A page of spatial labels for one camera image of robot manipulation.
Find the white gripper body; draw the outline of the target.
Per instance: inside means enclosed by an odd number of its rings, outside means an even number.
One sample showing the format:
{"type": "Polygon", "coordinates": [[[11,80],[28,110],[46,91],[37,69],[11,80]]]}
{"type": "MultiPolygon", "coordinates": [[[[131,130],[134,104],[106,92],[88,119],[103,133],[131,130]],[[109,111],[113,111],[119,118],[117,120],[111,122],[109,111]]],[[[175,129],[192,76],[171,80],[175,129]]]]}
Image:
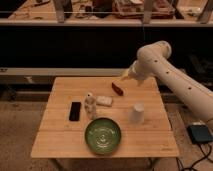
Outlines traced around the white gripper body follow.
{"type": "Polygon", "coordinates": [[[144,81],[147,78],[146,73],[141,69],[137,61],[134,61],[130,66],[128,75],[137,81],[144,81]]]}

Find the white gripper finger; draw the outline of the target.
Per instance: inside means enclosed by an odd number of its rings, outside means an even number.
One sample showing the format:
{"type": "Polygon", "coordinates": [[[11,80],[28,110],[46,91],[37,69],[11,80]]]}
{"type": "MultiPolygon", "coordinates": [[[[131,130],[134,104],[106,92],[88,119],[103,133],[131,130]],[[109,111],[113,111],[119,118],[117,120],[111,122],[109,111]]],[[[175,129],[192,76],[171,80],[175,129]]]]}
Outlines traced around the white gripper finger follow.
{"type": "Polygon", "coordinates": [[[122,76],[121,76],[121,80],[128,80],[130,79],[130,76],[129,76],[129,72],[128,71],[125,71],[122,76]]]}
{"type": "Polygon", "coordinates": [[[141,86],[143,84],[144,80],[137,80],[137,86],[141,86]]]}

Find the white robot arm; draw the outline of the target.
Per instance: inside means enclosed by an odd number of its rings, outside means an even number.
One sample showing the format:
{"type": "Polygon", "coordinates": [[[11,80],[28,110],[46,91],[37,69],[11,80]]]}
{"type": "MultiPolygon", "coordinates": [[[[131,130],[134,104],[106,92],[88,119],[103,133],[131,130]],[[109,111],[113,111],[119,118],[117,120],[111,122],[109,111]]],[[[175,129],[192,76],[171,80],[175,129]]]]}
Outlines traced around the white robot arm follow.
{"type": "Polygon", "coordinates": [[[201,121],[213,129],[213,92],[170,64],[172,49],[158,41],[141,47],[137,59],[124,71],[122,79],[141,84],[151,74],[163,82],[201,121]]]}

